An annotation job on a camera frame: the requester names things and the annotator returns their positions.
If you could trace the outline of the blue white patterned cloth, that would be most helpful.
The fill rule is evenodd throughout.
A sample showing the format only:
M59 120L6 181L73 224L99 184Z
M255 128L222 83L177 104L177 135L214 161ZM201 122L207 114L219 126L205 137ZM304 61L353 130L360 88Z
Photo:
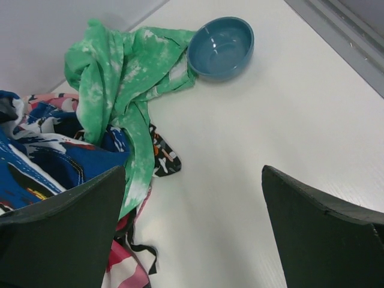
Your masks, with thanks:
M47 103L24 118L22 98L1 91L2 214L82 185L130 156L120 128L108 125L93 145L78 119Z

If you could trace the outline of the green white tie-dye cloth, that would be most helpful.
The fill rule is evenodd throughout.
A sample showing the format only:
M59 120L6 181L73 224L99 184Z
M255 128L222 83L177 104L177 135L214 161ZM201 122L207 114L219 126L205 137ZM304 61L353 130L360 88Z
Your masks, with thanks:
M84 38L65 54L64 74L79 94L76 115L85 141L100 144L108 125L128 138L121 216L145 199L154 172L148 102L196 81L187 64L193 36L190 30L149 26L121 32L91 19Z

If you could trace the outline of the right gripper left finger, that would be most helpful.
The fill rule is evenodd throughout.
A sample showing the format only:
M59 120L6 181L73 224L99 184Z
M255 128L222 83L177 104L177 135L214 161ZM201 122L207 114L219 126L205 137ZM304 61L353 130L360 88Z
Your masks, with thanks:
M114 167L1 216L1 287L101 287L124 197Z

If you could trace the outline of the black orange patterned cloth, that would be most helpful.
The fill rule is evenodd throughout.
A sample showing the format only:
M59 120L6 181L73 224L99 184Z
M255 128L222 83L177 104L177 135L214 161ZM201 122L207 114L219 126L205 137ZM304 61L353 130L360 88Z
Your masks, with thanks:
M153 177L164 177L178 173L182 163L178 155L168 143L157 133L155 125L149 125L154 150L154 172Z

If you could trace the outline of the blue ceramic bowl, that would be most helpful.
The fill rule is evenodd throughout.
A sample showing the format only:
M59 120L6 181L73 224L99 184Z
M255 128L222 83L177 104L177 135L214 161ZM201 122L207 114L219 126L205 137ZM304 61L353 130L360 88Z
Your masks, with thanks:
M254 52L254 32L245 20L221 17L203 25L187 48L188 67L200 78L224 82L240 75Z

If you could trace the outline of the pink white patterned cloth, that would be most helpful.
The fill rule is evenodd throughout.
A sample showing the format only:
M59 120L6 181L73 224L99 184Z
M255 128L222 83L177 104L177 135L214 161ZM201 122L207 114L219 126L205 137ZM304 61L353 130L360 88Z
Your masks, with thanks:
M71 118L77 120L76 109L79 103L79 96L71 93L48 93L48 94L32 94L22 98L25 104L24 118L34 110L39 103L47 103L49 106L63 111L70 115Z

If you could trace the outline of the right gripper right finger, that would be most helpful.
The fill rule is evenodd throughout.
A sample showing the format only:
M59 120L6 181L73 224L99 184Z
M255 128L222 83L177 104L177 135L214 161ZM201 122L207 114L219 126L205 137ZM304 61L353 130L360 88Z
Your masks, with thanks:
M383 213L272 166L262 190L288 287L383 287Z

